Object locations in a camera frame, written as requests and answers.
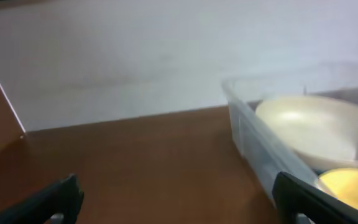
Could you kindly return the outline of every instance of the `brown table surface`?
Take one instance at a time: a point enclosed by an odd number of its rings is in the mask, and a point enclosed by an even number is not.
[[[0,210],[76,173],[77,223],[277,223],[226,107],[27,133],[0,152]]]

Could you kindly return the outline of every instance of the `yellow object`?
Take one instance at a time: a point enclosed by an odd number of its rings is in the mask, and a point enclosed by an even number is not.
[[[319,179],[338,200],[358,209],[358,169],[331,170]]]

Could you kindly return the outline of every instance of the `transparent container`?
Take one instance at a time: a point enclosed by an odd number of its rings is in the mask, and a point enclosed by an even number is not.
[[[314,67],[223,82],[233,140],[271,200],[276,175],[285,171],[316,185],[318,175],[255,115],[262,100],[282,95],[323,95],[358,105],[358,64],[324,63]]]

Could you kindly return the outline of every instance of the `white wall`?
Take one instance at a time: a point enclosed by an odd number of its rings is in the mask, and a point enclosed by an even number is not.
[[[0,10],[26,130],[225,104],[219,82],[358,62],[358,0],[44,0]]]

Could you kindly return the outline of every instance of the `white edge strip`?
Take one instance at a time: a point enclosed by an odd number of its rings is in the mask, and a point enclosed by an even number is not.
[[[0,83],[0,90],[2,91],[2,93],[3,93],[3,95],[4,95],[4,97],[5,97],[6,101],[7,101],[7,103],[8,103],[9,106],[11,107],[11,110],[13,111],[13,114],[15,115],[17,122],[19,123],[20,127],[22,128],[23,133],[25,133],[25,129],[24,129],[24,127],[23,127],[23,124],[22,124],[22,122],[20,121],[20,119],[19,119],[19,117],[18,117],[18,115],[17,115],[15,109],[13,108],[12,103],[9,101],[9,98],[6,96],[6,93],[5,93],[4,88],[2,87],[1,83]]]

